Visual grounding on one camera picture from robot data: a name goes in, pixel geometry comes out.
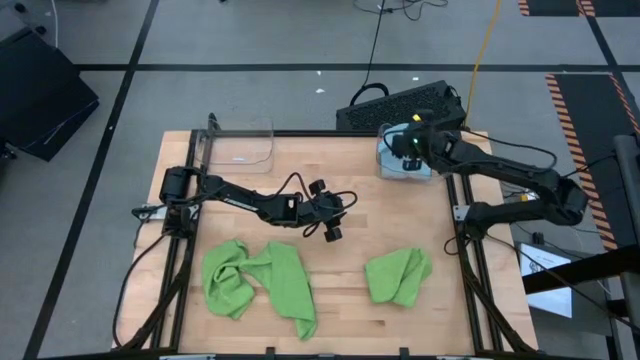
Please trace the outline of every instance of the transparent bin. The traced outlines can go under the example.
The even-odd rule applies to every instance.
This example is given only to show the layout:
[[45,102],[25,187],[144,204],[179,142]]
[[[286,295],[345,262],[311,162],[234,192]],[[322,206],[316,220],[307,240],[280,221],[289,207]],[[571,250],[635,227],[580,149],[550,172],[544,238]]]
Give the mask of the transparent bin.
[[225,121],[223,126],[209,115],[197,138],[196,159],[200,163],[206,161],[203,154],[209,140],[212,140],[210,174],[264,174],[273,167],[273,122],[269,118]]
[[406,171],[402,168],[403,162],[408,159],[398,159],[391,154],[391,149],[387,144],[391,145],[393,136],[397,132],[404,130],[408,124],[383,124],[378,129],[378,141],[376,142],[376,161],[378,163],[378,177],[390,180],[413,180],[413,181],[431,181],[433,177],[439,177],[438,173],[433,172],[429,166],[423,161],[420,169],[416,171]]

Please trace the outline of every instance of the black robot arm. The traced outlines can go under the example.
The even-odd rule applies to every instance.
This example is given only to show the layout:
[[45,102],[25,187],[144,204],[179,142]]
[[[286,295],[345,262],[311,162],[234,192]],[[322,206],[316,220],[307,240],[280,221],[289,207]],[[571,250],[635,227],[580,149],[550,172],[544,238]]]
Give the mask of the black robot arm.
[[475,202],[458,210],[465,232],[481,239],[498,223],[544,219],[557,225],[582,221],[587,196],[571,179],[550,168],[519,163],[485,153],[449,131],[415,122],[393,136],[391,151],[398,158],[418,159],[441,174],[480,174],[532,190],[537,200],[502,205]]
[[[196,176],[200,190],[195,196],[186,198],[191,176]],[[302,180],[298,173],[293,173],[287,182],[293,176],[298,176]],[[342,238],[339,228],[340,219],[346,214],[345,210],[351,204],[344,206],[340,193],[333,194],[324,190],[324,181],[317,180],[309,185],[311,195],[304,191],[308,195],[306,200],[305,196],[299,192],[262,195],[227,182],[220,176],[202,174],[195,168],[173,167],[166,170],[160,191],[160,200],[168,207],[163,231],[172,233],[183,231],[185,224],[188,223],[190,212],[185,209],[189,205],[217,200],[251,211],[262,221],[274,226],[307,227],[303,232],[305,237],[311,235],[315,228],[323,223],[327,228],[324,234],[325,239],[332,242]]]

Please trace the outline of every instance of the concrete floor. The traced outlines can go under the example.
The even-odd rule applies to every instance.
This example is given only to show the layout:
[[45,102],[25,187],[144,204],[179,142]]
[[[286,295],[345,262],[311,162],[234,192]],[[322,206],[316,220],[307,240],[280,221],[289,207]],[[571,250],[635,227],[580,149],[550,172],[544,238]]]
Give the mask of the concrete floor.
[[[48,1],[25,3],[48,11]],[[76,64],[127,64],[149,3],[57,1],[60,49]],[[375,8],[376,1],[360,3]],[[385,15],[374,61],[473,64],[493,6],[493,0],[451,0],[447,8],[425,7],[419,22],[410,22],[401,12]],[[230,0],[224,5],[215,0],[160,0],[140,63],[366,63],[376,21],[375,15],[358,11],[349,0]],[[634,34],[640,18],[598,19],[598,23],[618,62],[638,64],[640,44]],[[51,33],[46,38],[52,40]],[[585,18],[523,17],[515,1],[503,4],[484,63],[606,64]],[[5,359],[24,354],[123,75],[120,71],[81,74],[101,105],[53,161],[21,154],[18,161],[0,167],[0,203],[9,209],[0,213],[0,286],[5,289],[0,292],[0,348]],[[129,211],[147,197],[164,131],[201,127],[212,111],[227,128],[268,117],[277,129],[333,129],[335,110],[348,105],[364,75],[364,71],[136,72],[117,127],[107,129],[115,131],[113,141],[40,356],[109,349],[111,318],[131,263],[137,225]],[[444,79],[466,101],[470,78],[467,72],[384,71],[373,72],[370,82],[381,81],[397,92]],[[640,74],[628,73],[625,79],[639,95]],[[554,151],[560,158],[560,173],[575,169],[544,73],[482,72],[475,94],[473,128]],[[546,160],[497,144],[493,149],[520,161]],[[544,231],[549,241],[566,249],[603,251],[593,234],[579,233],[580,245],[571,229],[544,222],[523,227]],[[594,229],[588,216],[580,227]],[[513,229],[516,240],[528,240],[528,235]],[[559,330],[554,321],[534,313],[542,349],[554,355],[608,357],[604,337]]]

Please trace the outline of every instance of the wooden table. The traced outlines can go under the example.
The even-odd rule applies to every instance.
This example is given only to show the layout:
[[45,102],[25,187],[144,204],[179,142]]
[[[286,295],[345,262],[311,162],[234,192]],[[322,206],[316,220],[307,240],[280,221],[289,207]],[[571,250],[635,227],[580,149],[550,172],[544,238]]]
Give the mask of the wooden table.
[[[149,192],[150,203],[158,203],[165,169],[184,165],[188,139],[189,132],[164,134]],[[488,141],[473,136],[466,139],[490,151]],[[273,227],[236,207],[206,202],[180,352],[262,354],[266,347],[273,346],[277,353],[290,354],[398,354],[400,347],[408,347],[412,355],[473,353],[459,260],[443,251],[444,242],[454,236],[445,181],[435,179],[424,184],[376,177],[375,143],[375,138],[276,137],[270,173],[221,174],[227,181],[270,194],[291,172],[297,171],[307,183],[322,178],[329,190],[354,190],[360,200],[343,218],[344,238],[334,243],[325,242],[323,231],[305,239],[302,229]],[[217,147],[215,151],[224,150]],[[471,183],[476,201],[502,202],[496,180],[472,176]],[[287,190],[298,191],[299,184],[292,181]],[[158,237],[161,226],[160,222],[144,226],[135,256]],[[494,226],[489,233],[512,241],[506,225]],[[207,310],[201,284],[202,259],[207,251],[233,238],[245,242],[251,255],[270,240],[298,248],[311,273],[318,318],[313,338],[298,340],[294,322],[275,313],[268,294],[255,281],[252,284],[256,297],[240,320],[216,316]],[[123,341],[131,338],[158,300],[168,244],[166,240],[150,252],[130,278],[118,325]],[[433,261],[433,273],[423,283],[416,306],[405,309],[393,304],[372,304],[364,277],[365,263],[404,247],[422,248]],[[485,241],[484,248],[496,305],[523,339],[537,347],[513,250],[490,241]],[[472,247],[469,251],[473,258]],[[490,348],[486,314],[481,305],[478,308],[484,346]],[[173,310],[169,310],[164,343],[168,343],[172,316]]]

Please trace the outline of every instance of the green towel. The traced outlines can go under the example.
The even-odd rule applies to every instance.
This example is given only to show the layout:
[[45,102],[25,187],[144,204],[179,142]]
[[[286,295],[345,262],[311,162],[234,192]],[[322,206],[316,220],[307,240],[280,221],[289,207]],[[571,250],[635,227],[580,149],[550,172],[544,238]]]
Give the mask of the green towel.
[[413,307],[420,284],[431,274],[431,259],[421,249],[400,249],[373,258],[365,265],[371,301],[393,301]]
[[247,247],[231,240],[209,251],[202,263],[202,286],[214,314],[238,319],[249,307],[254,291],[240,271],[267,289],[278,314],[295,319],[301,340],[313,336],[317,323],[311,286],[295,247],[270,242],[249,258]]

